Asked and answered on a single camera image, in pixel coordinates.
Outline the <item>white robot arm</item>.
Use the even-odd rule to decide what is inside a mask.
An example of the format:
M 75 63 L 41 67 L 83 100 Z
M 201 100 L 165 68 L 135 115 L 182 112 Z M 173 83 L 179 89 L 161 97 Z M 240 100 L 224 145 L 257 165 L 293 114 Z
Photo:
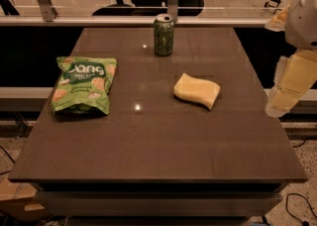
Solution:
M 317 0 L 293 0 L 265 27 L 281 31 L 277 24 L 284 25 L 285 40 L 296 52 L 282 56 L 275 68 L 265 107 L 266 114 L 275 118 L 288 113 L 317 81 Z

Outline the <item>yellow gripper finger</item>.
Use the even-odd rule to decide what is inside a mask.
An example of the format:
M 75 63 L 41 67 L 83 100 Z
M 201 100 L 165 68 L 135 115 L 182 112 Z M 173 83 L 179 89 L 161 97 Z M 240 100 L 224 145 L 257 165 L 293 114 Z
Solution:
M 265 23 L 264 27 L 270 31 L 283 32 L 285 30 L 289 8 L 290 6 L 287 6 L 280 10 L 276 15 L 273 15 L 272 18 Z
M 265 113 L 274 118 L 288 113 L 317 81 L 317 52 L 299 50 L 282 56 L 275 69 Z

